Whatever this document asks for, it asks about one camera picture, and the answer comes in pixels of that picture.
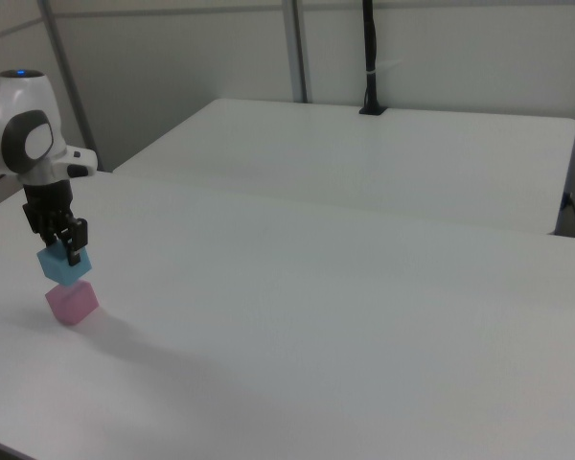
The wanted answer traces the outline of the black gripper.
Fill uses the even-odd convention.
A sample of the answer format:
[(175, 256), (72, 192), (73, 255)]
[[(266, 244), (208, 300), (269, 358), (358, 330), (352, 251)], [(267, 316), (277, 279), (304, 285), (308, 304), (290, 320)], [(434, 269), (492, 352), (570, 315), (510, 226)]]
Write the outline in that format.
[(70, 266), (81, 261), (81, 251), (88, 244), (88, 223), (74, 218), (71, 211), (73, 193), (69, 181), (49, 185), (24, 185), (27, 202), (23, 210), (32, 231), (47, 247), (64, 242)]

